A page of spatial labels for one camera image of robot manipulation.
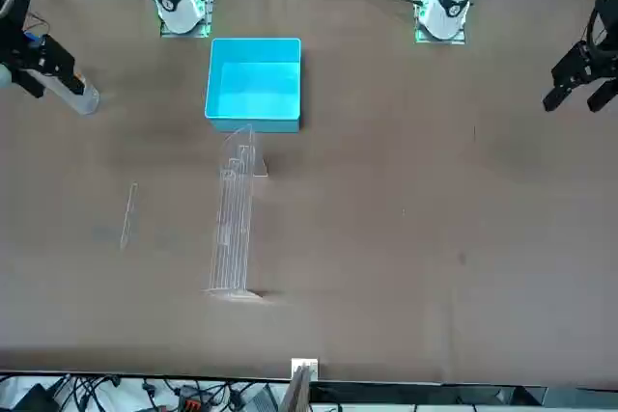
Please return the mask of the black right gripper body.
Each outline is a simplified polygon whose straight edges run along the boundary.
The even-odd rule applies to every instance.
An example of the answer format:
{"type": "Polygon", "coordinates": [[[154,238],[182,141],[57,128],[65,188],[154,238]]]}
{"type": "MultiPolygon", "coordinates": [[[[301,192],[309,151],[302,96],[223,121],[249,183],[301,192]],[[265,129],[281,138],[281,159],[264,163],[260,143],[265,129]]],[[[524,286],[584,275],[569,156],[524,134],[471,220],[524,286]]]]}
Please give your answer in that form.
{"type": "Polygon", "coordinates": [[[31,0],[1,0],[1,72],[43,71],[41,41],[25,32],[31,0]]]}

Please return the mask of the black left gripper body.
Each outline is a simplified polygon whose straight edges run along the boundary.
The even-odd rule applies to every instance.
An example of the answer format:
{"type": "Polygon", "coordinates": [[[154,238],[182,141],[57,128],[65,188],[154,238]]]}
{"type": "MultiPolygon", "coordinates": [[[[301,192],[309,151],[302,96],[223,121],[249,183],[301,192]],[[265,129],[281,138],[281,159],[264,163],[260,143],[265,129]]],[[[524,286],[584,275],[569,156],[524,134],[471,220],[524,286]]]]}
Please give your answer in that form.
{"type": "Polygon", "coordinates": [[[585,36],[590,76],[605,77],[610,65],[617,60],[617,0],[596,0],[586,26],[585,36]],[[593,38],[595,24],[599,20],[605,36],[601,42],[593,38]]]}

